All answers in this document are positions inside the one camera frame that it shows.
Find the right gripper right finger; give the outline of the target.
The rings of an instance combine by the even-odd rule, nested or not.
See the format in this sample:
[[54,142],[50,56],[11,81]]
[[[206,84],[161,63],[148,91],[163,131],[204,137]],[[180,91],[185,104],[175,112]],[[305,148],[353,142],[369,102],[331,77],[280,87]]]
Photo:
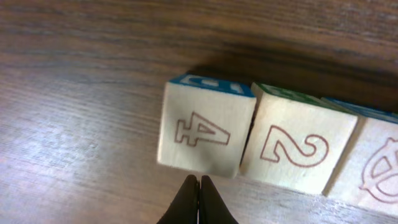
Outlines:
[[208,175],[201,177],[199,224],[238,224]]

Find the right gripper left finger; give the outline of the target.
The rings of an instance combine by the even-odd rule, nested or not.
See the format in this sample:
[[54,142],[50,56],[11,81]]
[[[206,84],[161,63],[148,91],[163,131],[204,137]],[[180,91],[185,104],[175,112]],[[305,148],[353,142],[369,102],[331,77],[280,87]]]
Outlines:
[[197,224],[199,181],[188,175],[157,224]]

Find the wooden block red side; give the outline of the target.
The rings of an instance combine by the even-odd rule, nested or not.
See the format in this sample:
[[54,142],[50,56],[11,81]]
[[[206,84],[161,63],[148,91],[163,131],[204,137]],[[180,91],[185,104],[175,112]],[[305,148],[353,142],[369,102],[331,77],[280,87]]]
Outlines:
[[242,83],[186,73],[165,84],[157,162],[233,178],[256,97]]

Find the wooden block yellow side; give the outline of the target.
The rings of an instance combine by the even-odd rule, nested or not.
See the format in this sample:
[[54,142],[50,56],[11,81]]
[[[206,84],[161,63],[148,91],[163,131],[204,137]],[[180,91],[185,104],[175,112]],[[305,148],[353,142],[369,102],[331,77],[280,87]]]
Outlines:
[[242,176],[320,195],[358,117],[304,93],[254,82],[256,112]]

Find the wooden block red edge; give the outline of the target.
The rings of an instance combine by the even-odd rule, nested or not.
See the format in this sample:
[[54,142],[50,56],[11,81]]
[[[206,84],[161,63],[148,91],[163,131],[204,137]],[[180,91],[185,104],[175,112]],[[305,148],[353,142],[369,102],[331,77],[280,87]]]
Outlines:
[[325,195],[396,217],[397,114],[334,98],[322,101],[358,116]]

